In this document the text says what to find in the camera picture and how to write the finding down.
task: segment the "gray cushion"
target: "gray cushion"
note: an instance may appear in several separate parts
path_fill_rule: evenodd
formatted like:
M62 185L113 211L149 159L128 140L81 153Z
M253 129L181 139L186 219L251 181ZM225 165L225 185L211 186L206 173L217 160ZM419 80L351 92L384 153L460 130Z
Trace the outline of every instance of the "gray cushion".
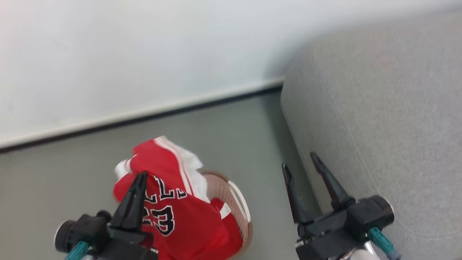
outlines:
M281 100L323 211L312 150L353 196L393 204L403 259L462 257L461 10L311 42Z

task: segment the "gray carpet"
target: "gray carpet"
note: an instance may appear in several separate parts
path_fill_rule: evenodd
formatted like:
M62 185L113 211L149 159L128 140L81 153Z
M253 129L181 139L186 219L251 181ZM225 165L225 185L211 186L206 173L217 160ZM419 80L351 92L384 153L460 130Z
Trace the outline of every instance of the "gray carpet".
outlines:
M308 206L317 214L319 208L280 109L280 93L0 155L2 259L64 259L54 250L57 227L100 209L113 213L114 167L132 147L160 135L193 151L206 168L224 173L241 189L254 226L241 260L298 259L282 161Z

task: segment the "red jersey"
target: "red jersey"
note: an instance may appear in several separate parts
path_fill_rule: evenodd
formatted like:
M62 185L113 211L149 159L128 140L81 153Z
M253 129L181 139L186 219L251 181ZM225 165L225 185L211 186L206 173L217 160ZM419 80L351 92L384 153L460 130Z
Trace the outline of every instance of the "red jersey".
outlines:
M148 173L142 230L154 234L160 260L208 260L210 255L224 260L240 248L235 221L227 218L225 225L223 205L207 198L207 181L197 172L201 167L194 154L159 137L135 147L133 157L116 168L120 179L114 196L119 202L135 176ZM235 225L232 238L230 225Z

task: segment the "clothing tag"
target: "clothing tag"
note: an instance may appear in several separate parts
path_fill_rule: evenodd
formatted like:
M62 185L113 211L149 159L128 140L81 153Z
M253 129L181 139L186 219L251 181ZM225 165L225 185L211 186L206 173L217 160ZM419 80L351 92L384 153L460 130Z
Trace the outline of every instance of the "clothing tag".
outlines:
M231 213L231 208L228 206L228 204L223 204L223 208L220 210L220 215L221 219L224 219Z

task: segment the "teal connector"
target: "teal connector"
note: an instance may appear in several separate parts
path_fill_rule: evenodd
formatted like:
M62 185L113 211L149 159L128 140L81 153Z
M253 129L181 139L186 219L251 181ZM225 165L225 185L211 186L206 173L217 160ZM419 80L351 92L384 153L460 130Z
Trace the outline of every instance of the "teal connector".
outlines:
M383 235L378 228L372 228L369 230L370 240L378 246L390 260L400 260L401 254L398 253L394 248L393 244Z
M82 260L88 254L89 245L86 242L80 241L72 248L71 252L67 255L66 260Z

